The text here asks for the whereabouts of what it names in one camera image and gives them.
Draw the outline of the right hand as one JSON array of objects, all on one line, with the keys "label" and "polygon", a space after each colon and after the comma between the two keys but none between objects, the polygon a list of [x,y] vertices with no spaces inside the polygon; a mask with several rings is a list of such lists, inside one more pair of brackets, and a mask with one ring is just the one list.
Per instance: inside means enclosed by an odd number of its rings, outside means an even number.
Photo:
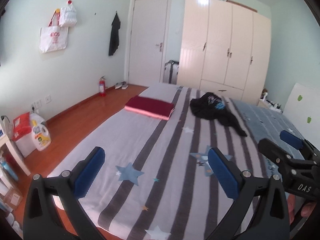
[{"label": "right hand", "polygon": [[312,214],[317,203],[307,202],[306,204],[304,204],[304,201],[302,200],[301,197],[295,196],[293,194],[289,194],[287,198],[287,205],[288,205],[288,211],[289,211],[289,221],[290,221],[290,224],[292,224],[293,221],[295,220],[295,215],[298,213],[300,209],[301,209],[300,211],[301,217],[308,218]]}]

